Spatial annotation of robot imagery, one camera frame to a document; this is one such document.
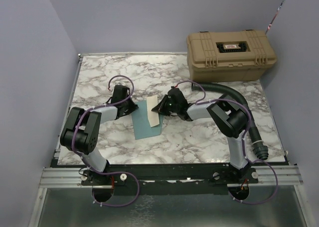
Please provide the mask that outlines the beige paper letter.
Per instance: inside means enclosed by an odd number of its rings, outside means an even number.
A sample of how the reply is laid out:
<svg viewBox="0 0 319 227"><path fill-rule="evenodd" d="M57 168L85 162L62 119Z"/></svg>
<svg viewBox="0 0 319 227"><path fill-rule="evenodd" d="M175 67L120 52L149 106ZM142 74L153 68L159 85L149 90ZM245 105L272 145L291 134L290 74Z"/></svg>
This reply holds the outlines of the beige paper letter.
<svg viewBox="0 0 319 227"><path fill-rule="evenodd" d="M157 112L152 111L158 105L158 96L150 96L146 98L147 102L147 116L150 127L155 127L160 124L159 114Z"/></svg>

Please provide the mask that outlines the light blue paper envelope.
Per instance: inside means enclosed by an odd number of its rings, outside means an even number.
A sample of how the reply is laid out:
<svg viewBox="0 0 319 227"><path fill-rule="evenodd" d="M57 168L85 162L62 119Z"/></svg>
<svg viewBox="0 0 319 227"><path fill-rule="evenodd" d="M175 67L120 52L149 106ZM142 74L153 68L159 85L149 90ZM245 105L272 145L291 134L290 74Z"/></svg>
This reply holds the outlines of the light blue paper envelope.
<svg viewBox="0 0 319 227"><path fill-rule="evenodd" d="M137 105L139 108L131 113L135 140L160 135L163 116L159 115L159 125L151 127L147 116L147 101L139 101Z"/></svg>

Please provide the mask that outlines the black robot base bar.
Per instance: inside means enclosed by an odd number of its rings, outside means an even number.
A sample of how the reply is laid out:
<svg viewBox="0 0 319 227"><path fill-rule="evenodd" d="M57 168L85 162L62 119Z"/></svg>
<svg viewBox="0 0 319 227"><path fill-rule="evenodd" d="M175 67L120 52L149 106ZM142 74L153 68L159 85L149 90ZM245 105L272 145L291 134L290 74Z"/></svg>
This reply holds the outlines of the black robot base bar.
<svg viewBox="0 0 319 227"><path fill-rule="evenodd" d="M106 175L83 165L53 163L45 171L49 185L57 188L92 188L117 196L140 195L226 195L229 187L257 184L258 175L250 167L242 178L229 176L229 163L221 164L112 164Z"/></svg>

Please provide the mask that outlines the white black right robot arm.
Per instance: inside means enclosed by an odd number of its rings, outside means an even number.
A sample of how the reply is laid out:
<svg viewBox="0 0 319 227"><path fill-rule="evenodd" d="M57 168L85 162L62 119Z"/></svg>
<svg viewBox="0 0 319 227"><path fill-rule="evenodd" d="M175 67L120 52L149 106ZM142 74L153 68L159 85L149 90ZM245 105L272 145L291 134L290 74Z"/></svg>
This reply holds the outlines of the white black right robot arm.
<svg viewBox="0 0 319 227"><path fill-rule="evenodd" d="M247 177L250 164L246 156L245 136L251 118L245 108L233 101L230 96L222 95L203 104L189 103L179 88L172 87L152 111L164 116L176 114L184 121L211 118L227 137L230 179L240 183Z"/></svg>

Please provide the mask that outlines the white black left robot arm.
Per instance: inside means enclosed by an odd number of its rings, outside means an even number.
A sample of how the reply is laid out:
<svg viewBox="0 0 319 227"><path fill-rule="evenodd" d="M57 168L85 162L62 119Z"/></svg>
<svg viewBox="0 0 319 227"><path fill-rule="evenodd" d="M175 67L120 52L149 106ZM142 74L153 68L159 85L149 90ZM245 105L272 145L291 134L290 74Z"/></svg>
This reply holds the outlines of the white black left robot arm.
<svg viewBox="0 0 319 227"><path fill-rule="evenodd" d="M77 154L93 172L98 184L110 179L109 161L97 149L100 125L127 116L138 109L129 87L116 85L113 95L100 106L90 109L74 107L69 111L60 135L60 145Z"/></svg>

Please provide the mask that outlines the tan plastic tool case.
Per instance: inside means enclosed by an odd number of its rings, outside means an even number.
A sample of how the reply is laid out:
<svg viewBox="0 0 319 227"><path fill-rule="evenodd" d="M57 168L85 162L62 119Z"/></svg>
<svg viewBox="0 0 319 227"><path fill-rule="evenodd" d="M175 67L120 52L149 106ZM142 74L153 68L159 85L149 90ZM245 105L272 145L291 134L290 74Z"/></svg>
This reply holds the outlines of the tan plastic tool case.
<svg viewBox="0 0 319 227"><path fill-rule="evenodd" d="M256 81L277 61L262 30L198 32L186 41L190 79L195 82Z"/></svg>

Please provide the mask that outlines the aluminium rail frame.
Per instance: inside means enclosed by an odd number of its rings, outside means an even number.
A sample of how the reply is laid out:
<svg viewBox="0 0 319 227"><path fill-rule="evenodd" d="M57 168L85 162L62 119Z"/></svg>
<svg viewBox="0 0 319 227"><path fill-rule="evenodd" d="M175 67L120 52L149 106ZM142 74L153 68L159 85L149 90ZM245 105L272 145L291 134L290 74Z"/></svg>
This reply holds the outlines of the aluminium rail frame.
<svg viewBox="0 0 319 227"><path fill-rule="evenodd" d="M161 135L135 140L129 116L102 125L97 151L111 178L89 173L59 147L45 168L30 225L42 227L312 227L303 180L286 161L261 84L231 83L248 100L264 142L256 163L234 183L226 180L229 150L213 121L163 120Z"/></svg>

